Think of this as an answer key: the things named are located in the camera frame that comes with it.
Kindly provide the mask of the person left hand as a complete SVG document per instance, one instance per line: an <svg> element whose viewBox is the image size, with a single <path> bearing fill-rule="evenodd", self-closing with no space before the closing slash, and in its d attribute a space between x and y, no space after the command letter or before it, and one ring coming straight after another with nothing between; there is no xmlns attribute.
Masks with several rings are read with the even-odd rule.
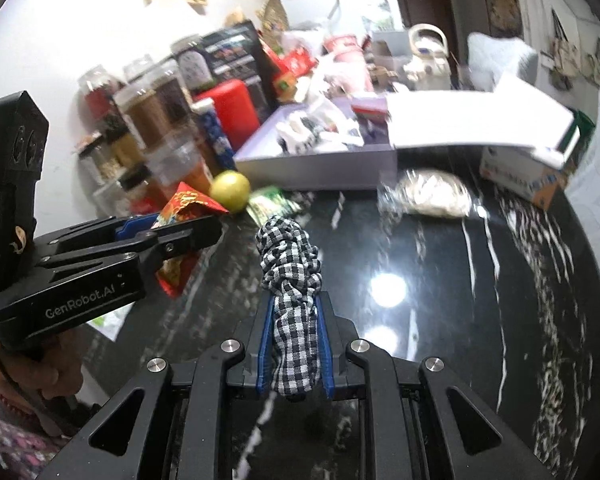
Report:
<svg viewBox="0 0 600 480"><path fill-rule="evenodd" d="M40 390L45 399L74 396L83 385L80 342L76 330L67 330L43 344L42 356L29 359L6 352L0 344L0 358L9 376L23 389ZM0 399L23 413L32 414L23 399L0 370Z"/></svg>

